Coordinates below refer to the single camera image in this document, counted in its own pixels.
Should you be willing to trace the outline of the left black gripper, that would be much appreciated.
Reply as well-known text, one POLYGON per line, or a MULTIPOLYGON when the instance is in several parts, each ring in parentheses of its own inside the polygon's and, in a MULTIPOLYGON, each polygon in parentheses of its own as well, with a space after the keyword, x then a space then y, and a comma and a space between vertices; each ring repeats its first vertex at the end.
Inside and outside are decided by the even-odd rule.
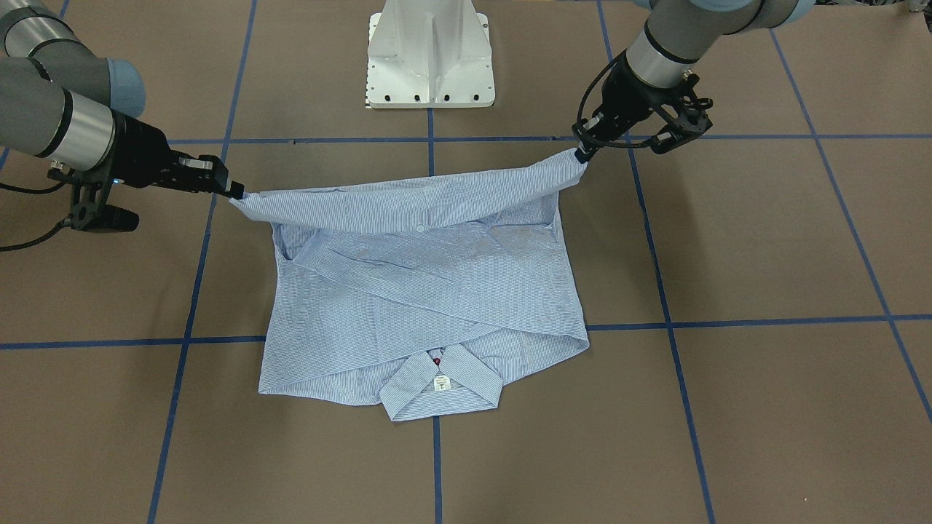
POLYGON ((578 143, 576 160, 586 164, 603 148, 648 148, 661 155, 703 136, 713 126, 708 110, 714 103, 696 95, 699 80, 697 74, 689 73, 672 87, 655 87, 633 72, 626 53, 615 56, 580 99, 572 125, 578 143), (640 142, 623 140, 633 126, 651 116, 662 119, 659 132, 640 142))

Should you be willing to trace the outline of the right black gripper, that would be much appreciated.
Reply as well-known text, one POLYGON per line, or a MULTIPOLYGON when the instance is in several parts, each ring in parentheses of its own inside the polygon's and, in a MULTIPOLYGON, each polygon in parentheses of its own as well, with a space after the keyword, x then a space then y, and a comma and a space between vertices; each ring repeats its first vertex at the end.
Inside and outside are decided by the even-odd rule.
POLYGON ((218 156, 195 158, 173 150, 161 130, 133 117, 109 113, 99 120, 74 113, 70 125, 51 154, 55 167, 49 171, 50 178, 72 186, 68 214, 56 223, 55 231, 136 230, 137 213, 108 202, 115 183, 244 198, 245 186, 230 181, 229 170, 218 156))

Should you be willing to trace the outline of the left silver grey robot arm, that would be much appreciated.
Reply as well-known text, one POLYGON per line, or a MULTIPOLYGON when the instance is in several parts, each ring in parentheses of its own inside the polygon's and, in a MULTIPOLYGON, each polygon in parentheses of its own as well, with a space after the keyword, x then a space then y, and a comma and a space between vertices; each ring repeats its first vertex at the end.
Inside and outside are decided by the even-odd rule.
POLYGON ((712 100, 696 94, 695 66, 720 37, 802 19, 812 1, 649 1, 638 36, 583 93, 572 125, 587 163, 603 148, 666 154, 708 132, 712 100))

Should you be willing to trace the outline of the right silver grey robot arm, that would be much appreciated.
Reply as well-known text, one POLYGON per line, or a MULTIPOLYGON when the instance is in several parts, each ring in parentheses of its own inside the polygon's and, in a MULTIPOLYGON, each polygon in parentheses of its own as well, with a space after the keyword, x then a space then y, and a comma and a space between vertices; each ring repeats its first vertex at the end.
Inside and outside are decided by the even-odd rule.
POLYGON ((2 3, 2 146, 49 160, 72 188, 63 228, 136 229, 136 213, 108 202, 114 182, 243 198, 217 156, 176 151, 142 122, 144 104, 131 63, 95 55, 43 2, 2 3))

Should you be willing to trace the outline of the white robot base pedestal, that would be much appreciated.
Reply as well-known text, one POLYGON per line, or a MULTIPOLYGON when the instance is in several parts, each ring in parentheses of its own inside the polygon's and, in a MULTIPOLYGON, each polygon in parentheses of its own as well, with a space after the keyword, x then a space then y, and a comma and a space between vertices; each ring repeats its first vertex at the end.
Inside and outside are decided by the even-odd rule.
POLYGON ((495 103, 489 18, 472 1, 387 1, 369 17, 367 57, 367 108, 495 103))

